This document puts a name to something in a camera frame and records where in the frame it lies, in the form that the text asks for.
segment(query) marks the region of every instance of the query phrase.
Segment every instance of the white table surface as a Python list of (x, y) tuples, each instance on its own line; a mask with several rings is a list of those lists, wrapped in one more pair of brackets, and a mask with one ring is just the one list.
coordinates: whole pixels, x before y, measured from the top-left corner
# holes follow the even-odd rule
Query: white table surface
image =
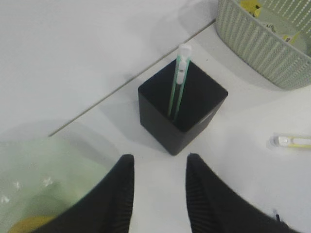
[(2, 0), (0, 140), (47, 136), (207, 26), (217, 0)]
[(229, 95), (207, 129), (179, 155), (170, 156), (140, 125), (137, 91), (175, 52), (56, 135), (105, 138), (105, 154), (115, 160), (124, 153), (135, 156), (132, 233), (191, 232), (185, 198), (190, 152), (199, 153), (233, 190), (266, 214), (277, 210), (291, 227), (311, 232), (311, 152), (269, 144), (276, 133), (311, 134), (311, 86), (277, 88), (240, 60), (214, 25), (189, 44), (192, 61)]

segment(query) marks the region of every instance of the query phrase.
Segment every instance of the basket rim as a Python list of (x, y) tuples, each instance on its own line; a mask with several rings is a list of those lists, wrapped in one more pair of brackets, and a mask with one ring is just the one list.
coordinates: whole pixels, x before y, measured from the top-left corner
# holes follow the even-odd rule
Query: basket rim
[(235, 4), (237, 7), (239, 7), (242, 11), (244, 11), (245, 15), (252, 20), (253, 22), (256, 23), (257, 26), (260, 26), (265, 32), (267, 32), (268, 34), (270, 34), (270, 36), (273, 36), (275, 39), (277, 39), (279, 42), (281, 42), (284, 46), (287, 46), (291, 49), (293, 49), (294, 51), (296, 51), (298, 53), (298, 55), (303, 56), (306, 60), (308, 60), (308, 62), (311, 63), (311, 57), (308, 56), (307, 54), (305, 54), (304, 52), (300, 51), (299, 49), (295, 48), (293, 45), (285, 42), (282, 38), (280, 38), (278, 35), (276, 35), (275, 33), (273, 33), (272, 31), (268, 30), (264, 25), (261, 24), (261, 21), (259, 21), (258, 19), (254, 18), (253, 16), (251, 16), (243, 7), (240, 6), (240, 4), (238, 3), (238, 0), (228, 0), (230, 2), (232, 2), (233, 4)]

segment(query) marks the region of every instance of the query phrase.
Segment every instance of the yellow object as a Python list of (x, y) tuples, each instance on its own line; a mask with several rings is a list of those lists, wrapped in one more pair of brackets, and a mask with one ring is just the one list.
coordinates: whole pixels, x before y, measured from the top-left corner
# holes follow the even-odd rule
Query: yellow object
[(283, 36), (283, 40), (285, 42), (289, 42), (290, 44), (295, 43), (295, 40), (297, 39), (297, 37), (299, 36), (300, 32), (297, 32), (294, 36), (290, 36), (290, 35), (284, 35)]
[(31, 233), (35, 229), (50, 222), (54, 217), (38, 216), (29, 217), (22, 221), (17, 222), (8, 233)]
[(240, 5), (252, 15), (261, 7), (261, 4), (257, 0), (241, 0)]
[(260, 13), (261, 13), (261, 8), (256, 9), (256, 10), (254, 11), (254, 16), (255, 16), (255, 18), (258, 18), (259, 15), (260, 15)]

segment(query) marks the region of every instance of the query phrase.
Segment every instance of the green plastic basket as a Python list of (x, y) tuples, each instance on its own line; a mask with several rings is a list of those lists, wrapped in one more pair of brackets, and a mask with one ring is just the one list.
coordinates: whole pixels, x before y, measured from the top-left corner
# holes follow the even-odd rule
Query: green plastic basket
[[(310, 0), (259, 2), (311, 40)], [(311, 84), (311, 57), (269, 31), (240, 6), (240, 0), (219, 1), (216, 28), (240, 58), (280, 88), (292, 90)]]

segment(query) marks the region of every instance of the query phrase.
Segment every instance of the black square container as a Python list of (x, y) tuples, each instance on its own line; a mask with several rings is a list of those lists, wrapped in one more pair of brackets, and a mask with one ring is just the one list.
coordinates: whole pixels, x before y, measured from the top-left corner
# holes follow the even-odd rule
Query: black square container
[(167, 114), (176, 60), (138, 88), (140, 123), (171, 154), (177, 155), (202, 132), (228, 92), (190, 62), (178, 116)]

